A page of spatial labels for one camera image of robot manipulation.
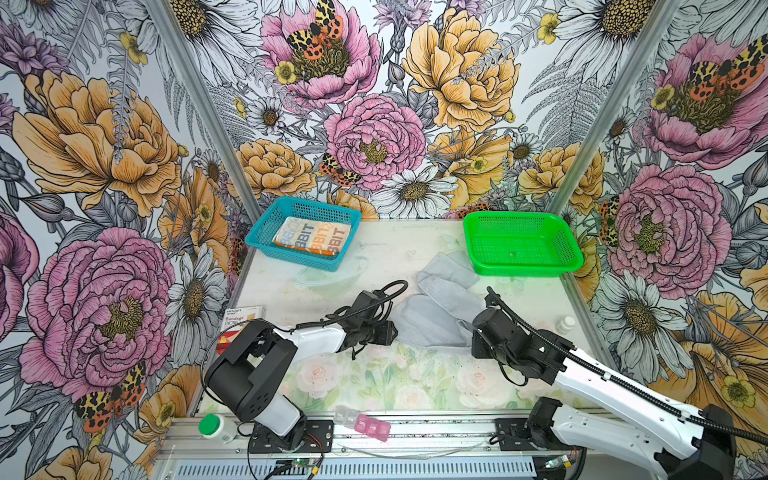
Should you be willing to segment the blue beige patterned towel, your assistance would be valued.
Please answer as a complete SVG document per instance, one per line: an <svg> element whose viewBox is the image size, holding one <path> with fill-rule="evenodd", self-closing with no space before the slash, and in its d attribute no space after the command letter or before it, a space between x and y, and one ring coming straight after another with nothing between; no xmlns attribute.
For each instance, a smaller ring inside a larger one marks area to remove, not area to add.
<svg viewBox="0 0 768 480"><path fill-rule="evenodd" d="M337 249L339 254L350 233L351 226L348 224L288 217L277 230L272 243L322 244Z"/></svg>

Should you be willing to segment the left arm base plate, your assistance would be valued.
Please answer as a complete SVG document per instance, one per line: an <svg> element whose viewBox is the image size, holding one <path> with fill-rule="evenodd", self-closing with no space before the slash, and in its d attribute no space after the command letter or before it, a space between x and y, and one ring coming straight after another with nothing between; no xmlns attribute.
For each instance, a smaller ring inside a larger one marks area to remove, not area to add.
<svg viewBox="0 0 768 480"><path fill-rule="evenodd" d="M302 418L285 436L279 436L256 423L248 441L249 454L326 454L333 445L335 424L332 420Z"/></svg>

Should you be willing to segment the grey towel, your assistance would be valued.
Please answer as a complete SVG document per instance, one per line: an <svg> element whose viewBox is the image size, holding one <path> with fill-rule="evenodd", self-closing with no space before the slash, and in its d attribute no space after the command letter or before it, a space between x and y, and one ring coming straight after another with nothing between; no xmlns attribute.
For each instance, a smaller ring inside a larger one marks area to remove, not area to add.
<svg viewBox="0 0 768 480"><path fill-rule="evenodd" d="M417 274L418 292L408 296L390 315L407 345L467 354L472 321L485 309L471 288L479 276L464 252L440 253Z"/></svg>

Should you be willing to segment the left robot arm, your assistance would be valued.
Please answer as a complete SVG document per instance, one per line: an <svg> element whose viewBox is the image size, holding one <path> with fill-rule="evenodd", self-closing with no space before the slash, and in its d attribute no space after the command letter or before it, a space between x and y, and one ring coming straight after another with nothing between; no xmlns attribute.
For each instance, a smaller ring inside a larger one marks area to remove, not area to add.
<svg viewBox="0 0 768 480"><path fill-rule="evenodd" d="M398 331L388 316L398 295L363 291L327 318L290 328L249 321L204 373L204 385L241 422L266 428L285 450L296 449L307 436L307 419L279 393L288 370L318 355L355 357L368 345L391 345Z"/></svg>

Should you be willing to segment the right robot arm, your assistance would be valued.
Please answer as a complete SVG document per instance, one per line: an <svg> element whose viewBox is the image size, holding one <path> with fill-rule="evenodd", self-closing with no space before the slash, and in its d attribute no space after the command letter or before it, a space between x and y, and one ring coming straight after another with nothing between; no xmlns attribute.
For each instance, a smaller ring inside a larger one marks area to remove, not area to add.
<svg viewBox="0 0 768 480"><path fill-rule="evenodd" d="M472 329L474 357L579 395L610 414L604 418L541 397L516 431L525 441L551 450L596 450L659 479L733 478L736 442L724 410L699 409L658 394L557 333L525 327L509 309L485 309Z"/></svg>

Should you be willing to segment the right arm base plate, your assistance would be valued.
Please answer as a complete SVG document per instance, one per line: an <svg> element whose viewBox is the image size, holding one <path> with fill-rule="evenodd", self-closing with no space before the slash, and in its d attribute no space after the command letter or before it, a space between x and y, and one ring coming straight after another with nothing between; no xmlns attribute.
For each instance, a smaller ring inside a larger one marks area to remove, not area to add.
<svg viewBox="0 0 768 480"><path fill-rule="evenodd" d="M533 443L525 418L496 418L495 433L489 440L503 452L532 452L538 447Z"/></svg>

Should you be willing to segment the orange white lion towel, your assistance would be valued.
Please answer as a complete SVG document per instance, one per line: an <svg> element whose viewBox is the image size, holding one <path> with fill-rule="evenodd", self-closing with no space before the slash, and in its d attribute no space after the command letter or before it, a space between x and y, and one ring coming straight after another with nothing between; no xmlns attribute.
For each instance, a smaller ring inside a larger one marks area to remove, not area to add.
<svg viewBox="0 0 768 480"><path fill-rule="evenodd" d="M322 244L306 246L304 244L282 243L274 241L273 245L275 247L301 252L302 254L320 255L323 257L336 257L338 255L337 249Z"/></svg>

